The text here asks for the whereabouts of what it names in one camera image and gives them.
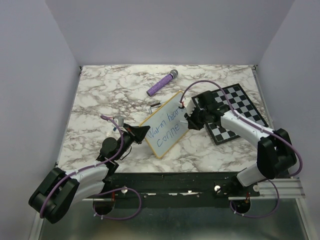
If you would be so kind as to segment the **yellow framed whiteboard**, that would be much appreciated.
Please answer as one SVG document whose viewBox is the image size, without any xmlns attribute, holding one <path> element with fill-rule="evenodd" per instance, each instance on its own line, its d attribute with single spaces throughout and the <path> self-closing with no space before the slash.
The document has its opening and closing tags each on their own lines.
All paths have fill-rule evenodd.
<svg viewBox="0 0 320 240">
<path fill-rule="evenodd" d="M 186 112 L 179 108 L 182 95 L 183 92 L 178 91 L 140 124 L 140 126 L 150 126 L 145 140 L 158 159 L 189 131 L 187 124 L 179 122 L 186 121 L 184 117 Z"/>
</svg>

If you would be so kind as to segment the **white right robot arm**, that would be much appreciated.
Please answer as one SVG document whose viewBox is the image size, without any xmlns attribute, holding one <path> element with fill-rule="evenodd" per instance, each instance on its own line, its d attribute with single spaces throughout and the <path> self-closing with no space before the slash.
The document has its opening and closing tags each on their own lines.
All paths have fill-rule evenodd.
<svg viewBox="0 0 320 240">
<path fill-rule="evenodd" d="M 241 196 L 248 186 L 261 180 L 272 180 L 297 163 L 289 134 L 282 128 L 273 130 L 243 117 L 229 105 L 217 102 L 211 91 L 197 95 L 197 102 L 185 99 L 188 129 L 201 130 L 214 124 L 239 135 L 257 149 L 256 163 L 240 171 L 230 183 L 230 191 Z"/>
</svg>

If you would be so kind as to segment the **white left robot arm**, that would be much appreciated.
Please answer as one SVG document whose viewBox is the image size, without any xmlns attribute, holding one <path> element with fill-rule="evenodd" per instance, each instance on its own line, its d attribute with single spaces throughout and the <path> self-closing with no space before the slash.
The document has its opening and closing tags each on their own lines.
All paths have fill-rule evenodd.
<svg viewBox="0 0 320 240">
<path fill-rule="evenodd" d="M 148 125 L 130 126 L 125 123 L 123 127 L 119 139 L 107 137 L 102 142 L 93 164 L 69 171 L 53 168 L 29 198 L 29 206 L 41 218 L 55 224 L 73 204 L 90 196 L 107 197 L 111 185 L 105 180 L 117 170 L 117 161 L 133 143 L 141 144 L 150 130 Z"/>
</svg>

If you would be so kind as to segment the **purple glitter microphone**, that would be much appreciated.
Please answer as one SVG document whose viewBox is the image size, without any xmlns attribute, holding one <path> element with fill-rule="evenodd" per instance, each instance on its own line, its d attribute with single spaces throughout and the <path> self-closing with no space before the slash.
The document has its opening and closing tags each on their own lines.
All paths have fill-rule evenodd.
<svg viewBox="0 0 320 240">
<path fill-rule="evenodd" d="M 167 85 L 170 81 L 175 79 L 178 76 L 179 72 L 176 69 L 173 69 L 164 76 L 160 81 L 158 81 L 155 85 L 153 85 L 150 89 L 146 91 L 147 95 L 149 97 L 156 94 L 161 88 L 163 88 L 165 85 Z"/>
</svg>

